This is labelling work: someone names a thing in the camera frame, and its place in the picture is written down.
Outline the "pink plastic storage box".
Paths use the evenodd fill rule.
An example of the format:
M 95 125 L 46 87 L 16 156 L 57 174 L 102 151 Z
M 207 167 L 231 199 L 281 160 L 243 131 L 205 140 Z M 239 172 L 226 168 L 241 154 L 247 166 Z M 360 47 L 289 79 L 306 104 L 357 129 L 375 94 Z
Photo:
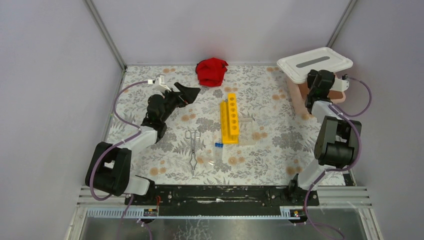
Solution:
M 289 78 L 287 78 L 286 81 L 295 113 L 301 116 L 308 115 L 309 112 L 305 107 L 306 96 L 309 93 L 307 83 L 296 84 Z M 346 100 L 345 93 L 340 91 L 331 90 L 328 97 L 335 104 L 343 103 Z

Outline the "white plastic box lid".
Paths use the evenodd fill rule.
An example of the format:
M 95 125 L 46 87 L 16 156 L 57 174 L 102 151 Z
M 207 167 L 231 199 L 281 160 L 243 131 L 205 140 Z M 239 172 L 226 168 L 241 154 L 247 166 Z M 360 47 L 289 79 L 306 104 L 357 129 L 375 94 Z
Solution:
M 283 57 L 277 66 L 295 84 L 303 84 L 311 70 L 327 70 L 337 73 L 353 66 L 353 61 L 329 47 L 320 47 Z

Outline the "metal forceps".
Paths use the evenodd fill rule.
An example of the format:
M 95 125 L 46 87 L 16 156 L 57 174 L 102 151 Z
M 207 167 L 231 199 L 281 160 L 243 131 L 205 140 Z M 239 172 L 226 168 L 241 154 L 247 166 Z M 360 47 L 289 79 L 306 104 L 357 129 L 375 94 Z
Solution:
M 195 176 L 196 166 L 198 164 L 196 152 L 197 152 L 197 146 L 198 146 L 198 143 L 200 142 L 201 136 L 202 136 L 201 133 L 197 129 L 194 129 L 194 130 L 188 129 L 185 131 L 185 135 L 184 135 L 184 137 L 188 139 L 190 142 L 189 165 L 190 165 L 191 174 L 193 177 Z

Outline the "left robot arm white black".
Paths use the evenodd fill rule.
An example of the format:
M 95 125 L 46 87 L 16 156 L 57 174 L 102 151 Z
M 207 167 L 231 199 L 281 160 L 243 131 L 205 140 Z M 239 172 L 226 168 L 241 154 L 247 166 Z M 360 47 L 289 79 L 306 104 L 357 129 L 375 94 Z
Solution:
M 160 93 L 148 98 L 142 123 L 130 124 L 136 128 L 136 133 L 117 143 L 102 141 L 95 147 L 85 184 L 92 197 L 98 201 L 131 194 L 136 195 L 136 199 L 144 206 L 154 202 L 155 192 L 151 189 L 154 182 L 131 174 L 132 158 L 158 143 L 165 135 L 166 121 L 173 111 L 192 104 L 201 91 L 199 87 L 187 87 L 179 82 L 174 84 L 176 91 L 156 80 L 148 80 L 147 84 L 155 85 Z

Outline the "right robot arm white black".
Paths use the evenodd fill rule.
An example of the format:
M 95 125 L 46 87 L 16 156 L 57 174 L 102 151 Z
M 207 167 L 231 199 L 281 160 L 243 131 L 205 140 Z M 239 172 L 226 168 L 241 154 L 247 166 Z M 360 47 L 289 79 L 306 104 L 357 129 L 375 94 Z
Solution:
M 312 191 L 328 173 L 347 171 L 360 153 L 362 124 L 350 120 L 329 98 L 336 76 L 328 70 L 311 70 L 307 74 L 305 107 L 321 124 L 314 146 L 314 160 L 289 181 L 285 190 L 287 201 L 293 206 L 308 200 Z

